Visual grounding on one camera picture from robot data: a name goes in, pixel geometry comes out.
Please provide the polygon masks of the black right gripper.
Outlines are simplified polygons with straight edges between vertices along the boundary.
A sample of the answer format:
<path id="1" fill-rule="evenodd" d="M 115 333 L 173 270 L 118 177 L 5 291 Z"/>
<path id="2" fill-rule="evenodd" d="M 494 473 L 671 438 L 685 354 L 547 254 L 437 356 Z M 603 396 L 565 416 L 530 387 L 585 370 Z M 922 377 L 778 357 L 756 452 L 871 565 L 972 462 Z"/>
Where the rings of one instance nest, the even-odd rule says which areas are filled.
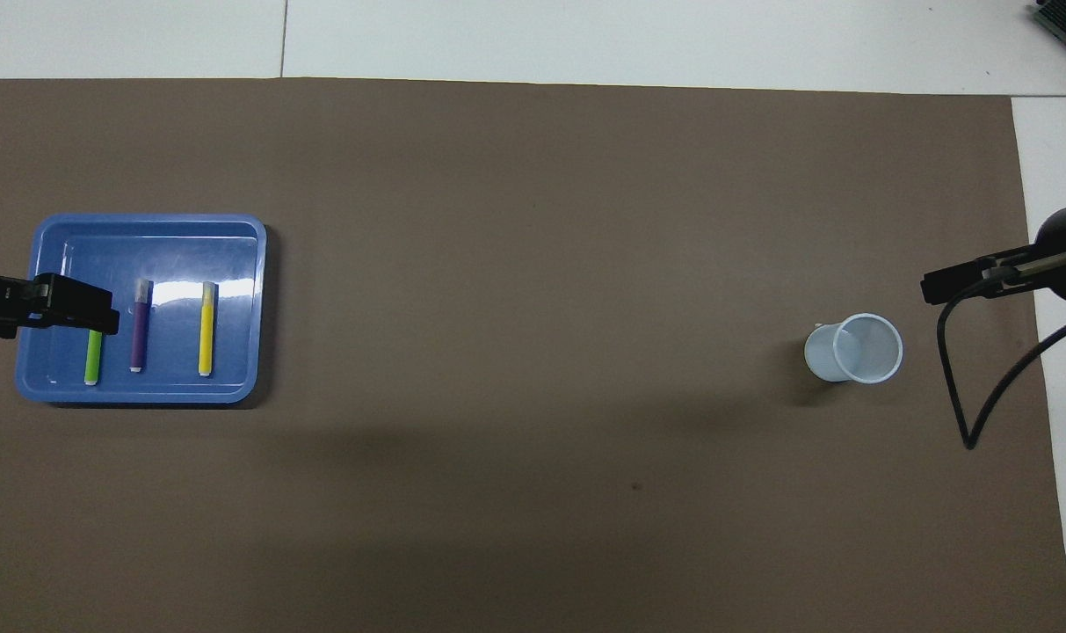
<path id="1" fill-rule="evenodd" d="M 1035 239 L 1035 250 L 1044 256 L 1062 255 L 1066 251 L 1066 208 L 1051 214 L 1041 224 Z M 942 267 L 928 272 L 922 278 L 922 294 L 931 305 L 942 305 L 971 285 L 991 276 L 995 267 L 1015 266 L 1032 261 L 1033 248 L 1019 247 L 1010 250 L 995 251 L 981 256 L 967 263 L 952 267 Z M 1054 292 L 1060 299 L 1066 301 L 1066 265 L 1050 270 L 1041 276 L 1041 283 Z M 1030 280 L 1010 281 L 1005 285 L 995 285 L 975 295 L 983 299 L 999 299 L 999 297 L 1034 291 L 1036 283 Z"/>

